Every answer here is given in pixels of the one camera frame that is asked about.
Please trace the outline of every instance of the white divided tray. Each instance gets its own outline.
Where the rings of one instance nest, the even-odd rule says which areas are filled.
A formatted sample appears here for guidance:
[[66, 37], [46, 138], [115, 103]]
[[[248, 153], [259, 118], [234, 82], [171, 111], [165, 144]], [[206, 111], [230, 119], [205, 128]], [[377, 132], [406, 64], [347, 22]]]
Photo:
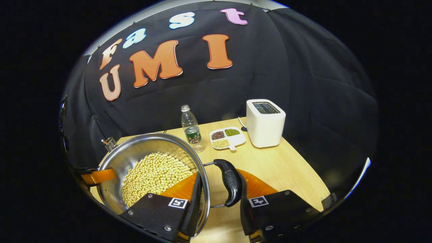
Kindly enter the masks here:
[[[237, 134], [237, 135], [234, 135], [234, 136], [230, 136], [230, 137], [228, 137], [228, 136], [226, 135], [226, 133], [225, 133], [225, 130], [226, 130], [226, 129], [235, 129], [235, 130], [239, 131], [240, 134]], [[222, 131], [222, 132], [223, 132], [223, 135], [224, 135], [225, 137], [213, 140], [213, 139], [212, 139], [212, 135], [213, 135], [215, 132], [219, 132], [219, 131]], [[227, 146], [227, 147], [220, 147], [220, 148], [218, 148], [218, 147], [214, 147], [214, 146], [213, 146], [213, 142], [214, 142], [214, 141], [223, 140], [223, 139], [228, 140], [228, 142], [229, 142], [229, 146]], [[222, 128], [222, 129], [218, 129], [218, 130], [211, 131], [211, 132], [210, 132], [210, 142], [211, 142], [211, 144], [212, 144], [212, 147], [215, 148], [215, 149], [226, 149], [226, 148], [229, 148], [229, 149], [231, 149], [232, 151], [234, 151], [234, 150], [235, 150], [235, 147], [236, 147], [237, 145], [244, 144], [244, 143], [246, 142], [246, 138], [245, 138], [245, 135], [243, 135], [243, 132], [242, 132], [240, 129], [238, 129], [237, 127], [229, 127], [229, 128]]]

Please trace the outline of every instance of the bottle label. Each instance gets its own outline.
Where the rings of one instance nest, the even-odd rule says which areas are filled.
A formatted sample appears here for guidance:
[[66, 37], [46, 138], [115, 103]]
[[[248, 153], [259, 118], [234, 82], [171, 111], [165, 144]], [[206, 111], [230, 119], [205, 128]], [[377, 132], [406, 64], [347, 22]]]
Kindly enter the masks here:
[[201, 134], [200, 131], [196, 131], [194, 133], [185, 133], [186, 134], [186, 138], [189, 141], [190, 144], [196, 144], [199, 143], [201, 141]]

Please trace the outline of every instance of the stainless steel pot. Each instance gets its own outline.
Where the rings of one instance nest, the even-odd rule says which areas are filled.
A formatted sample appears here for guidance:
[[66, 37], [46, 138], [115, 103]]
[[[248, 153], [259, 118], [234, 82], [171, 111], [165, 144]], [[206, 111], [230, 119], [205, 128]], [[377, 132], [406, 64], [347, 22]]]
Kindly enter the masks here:
[[203, 194], [201, 194], [200, 215], [195, 231], [196, 237], [204, 227], [210, 210], [210, 189], [204, 166], [217, 165], [222, 171], [222, 179], [228, 190], [229, 198], [224, 205], [231, 207], [240, 200], [241, 180], [237, 170], [226, 160], [214, 160], [213, 162], [202, 164], [195, 151], [182, 139], [165, 133], [149, 133], [133, 137], [120, 145], [109, 145], [112, 150], [100, 164], [97, 170], [113, 168], [116, 177], [102, 182], [98, 185], [98, 193], [103, 203], [116, 214], [122, 214], [129, 207], [123, 201], [121, 188], [129, 169], [143, 159], [146, 155], [154, 152], [162, 152], [181, 160], [187, 165], [191, 172], [198, 173], [203, 184]]

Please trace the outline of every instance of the white toaster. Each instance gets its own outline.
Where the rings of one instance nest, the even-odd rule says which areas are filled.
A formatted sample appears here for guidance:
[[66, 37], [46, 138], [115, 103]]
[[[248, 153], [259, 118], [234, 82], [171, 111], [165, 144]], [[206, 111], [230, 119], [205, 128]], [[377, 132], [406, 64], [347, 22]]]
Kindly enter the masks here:
[[267, 99], [246, 101], [246, 127], [255, 147], [271, 147], [280, 143], [285, 112]]

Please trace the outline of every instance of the beans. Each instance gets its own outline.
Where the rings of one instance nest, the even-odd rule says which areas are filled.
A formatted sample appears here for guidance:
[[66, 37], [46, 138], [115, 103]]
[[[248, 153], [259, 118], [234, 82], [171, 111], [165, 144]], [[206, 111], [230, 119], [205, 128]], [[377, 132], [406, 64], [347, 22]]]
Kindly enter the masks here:
[[222, 148], [222, 147], [228, 147], [229, 146], [229, 142], [226, 139], [214, 141], [212, 144], [216, 148]]
[[223, 137], [225, 137], [225, 135], [223, 134], [223, 131], [217, 131], [217, 132], [212, 134], [212, 140], [220, 139]]
[[240, 132], [235, 129], [226, 129], [225, 133], [228, 137], [240, 134]]
[[123, 201], [131, 207], [145, 194], [159, 195], [190, 175], [190, 168], [178, 159], [160, 152], [149, 154], [128, 170], [121, 188]]

